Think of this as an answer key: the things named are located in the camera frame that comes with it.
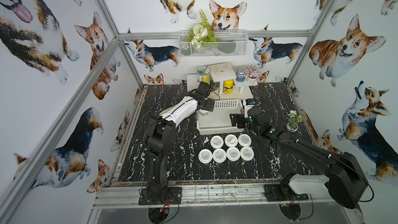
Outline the yogurt cup back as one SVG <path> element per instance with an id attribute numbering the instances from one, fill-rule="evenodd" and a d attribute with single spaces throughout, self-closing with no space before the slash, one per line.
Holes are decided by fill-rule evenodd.
<path id="1" fill-rule="evenodd" d="M 221 136 L 215 135 L 211 138 L 210 145 L 213 149 L 222 148 L 224 145 L 224 139 Z"/>
<path id="2" fill-rule="evenodd" d="M 238 137 L 238 143 L 239 143 L 239 145 L 240 145 L 241 147 L 250 147 L 250 146 L 251 146 L 251 143 L 252 143 L 252 140 L 251 140 L 251 137 L 250 137 L 249 135 L 247 135 L 247 134 L 241 134 L 241 135 Z"/>
<path id="3" fill-rule="evenodd" d="M 198 112 L 202 115 L 202 116 L 207 116 L 209 114 L 209 111 L 207 110 L 198 110 Z"/>
<path id="4" fill-rule="evenodd" d="M 229 134 L 224 139 L 224 144 L 228 147 L 236 147 L 238 145 L 238 138 L 234 134 Z"/>

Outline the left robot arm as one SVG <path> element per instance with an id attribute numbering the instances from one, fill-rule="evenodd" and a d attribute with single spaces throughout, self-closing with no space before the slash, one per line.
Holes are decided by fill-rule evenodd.
<path id="1" fill-rule="evenodd" d="M 143 192 L 145 202 L 160 204 L 170 199 L 167 166 L 169 154 L 176 142 L 176 128 L 196 111 L 214 110 L 215 100 L 209 98 L 210 93 L 210 84 L 201 82 L 198 88 L 189 91 L 178 104 L 149 119 L 144 135 L 151 162 L 150 176 Z"/>

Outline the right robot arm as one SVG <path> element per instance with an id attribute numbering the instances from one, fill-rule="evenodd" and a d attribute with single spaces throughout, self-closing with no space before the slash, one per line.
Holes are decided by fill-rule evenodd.
<path id="1" fill-rule="evenodd" d="M 318 148 L 293 136 L 285 129 L 269 122 L 260 107 L 244 114 L 230 114 L 233 127 L 242 128 L 255 141 L 275 145 L 279 151 L 290 153 L 315 169 L 321 175 L 289 173 L 275 186 L 266 186 L 268 201 L 307 200 L 309 196 L 330 197 L 348 209 L 355 209 L 369 182 L 357 161 L 350 153 L 337 154 Z"/>

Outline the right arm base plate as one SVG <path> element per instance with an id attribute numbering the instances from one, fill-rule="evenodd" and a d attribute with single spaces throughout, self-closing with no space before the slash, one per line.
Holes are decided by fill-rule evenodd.
<path id="1" fill-rule="evenodd" d="M 299 195 L 295 193 L 288 185 L 281 184 L 264 185 L 264 194 L 268 202 L 309 200 L 308 194 Z"/>

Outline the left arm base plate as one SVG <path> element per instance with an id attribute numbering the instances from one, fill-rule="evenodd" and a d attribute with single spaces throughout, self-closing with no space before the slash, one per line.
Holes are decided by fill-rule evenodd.
<path id="1" fill-rule="evenodd" d="M 143 187 L 139 191 L 140 198 L 139 205 L 179 205 L 181 203 L 182 188 L 181 187 L 166 187 L 161 191 L 150 191 Z"/>

